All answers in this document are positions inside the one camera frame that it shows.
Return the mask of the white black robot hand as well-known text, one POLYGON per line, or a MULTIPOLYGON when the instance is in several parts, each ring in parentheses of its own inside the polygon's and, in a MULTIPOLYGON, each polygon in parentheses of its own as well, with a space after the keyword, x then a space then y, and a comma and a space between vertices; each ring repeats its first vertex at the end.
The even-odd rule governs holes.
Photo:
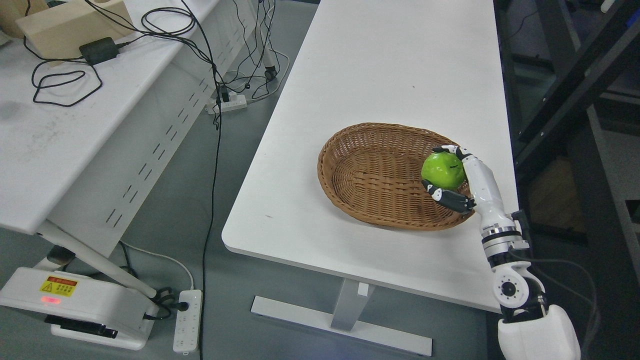
POLYGON ((517 232, 514 221, 505 212, 494 174, 484 162, 459 145, 435 146, 432 153, 457 155, 466 175, 465 182, 457 190, 443 189, 421 178, 423 187, 436 203, 463 215, 471 212, 479 214, 483 238, 493 239, 499 233, 514 235, 517 232))

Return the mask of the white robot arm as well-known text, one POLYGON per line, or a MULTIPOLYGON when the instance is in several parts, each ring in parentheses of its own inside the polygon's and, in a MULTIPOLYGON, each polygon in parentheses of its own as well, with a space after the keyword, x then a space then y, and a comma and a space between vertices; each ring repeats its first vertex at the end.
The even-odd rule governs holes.
POLYGON ((480 233, 493 272, 491 289, 502 319, 498 343, 506 360, 578 360, 579 341, 567 312, 548 303, 546 287, 530 272, 530 242, 509 215, 480 215, 480 233))

